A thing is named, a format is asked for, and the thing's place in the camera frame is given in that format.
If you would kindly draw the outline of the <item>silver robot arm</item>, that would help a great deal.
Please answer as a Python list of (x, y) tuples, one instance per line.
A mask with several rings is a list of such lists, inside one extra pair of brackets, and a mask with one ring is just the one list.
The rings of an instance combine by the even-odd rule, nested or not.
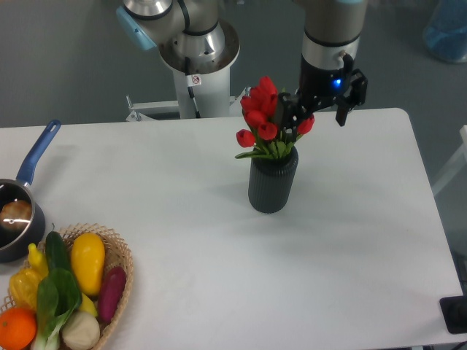
[[(301, 1), (305, 12), (298, 90), (279, 96), (274, 121), (296, 132), (312, 114), (335, 106), (336, 121), (364, 104), (368, 81), (354, 67), (365, 1)], [(216, 1), (124, 1), (116, 15), (142, 50), (157, 48), (172, 70), (180, 117), (227, 117), (230, 68), (239, 54), (235, 29)]]

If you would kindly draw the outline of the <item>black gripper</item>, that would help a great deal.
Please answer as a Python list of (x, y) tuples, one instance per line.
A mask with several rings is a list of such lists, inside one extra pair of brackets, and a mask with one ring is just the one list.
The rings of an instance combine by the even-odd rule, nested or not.
[(360, 69), (352, 71), (350, 54), (339, 56), (338, 62), (343, 64), (340, 69), (328, 70), (301, 58), (298, 92), (296, 95), (282, 92), (277, 96), (274, 112), (277, 141), (283, 141), (289, 148), (294, 146), (298, 141), (298, 127), (310, 118), (309, 112), (336, 104), (336, 121), (343, 127), (348, 114), (366, 102), (367, 77)]

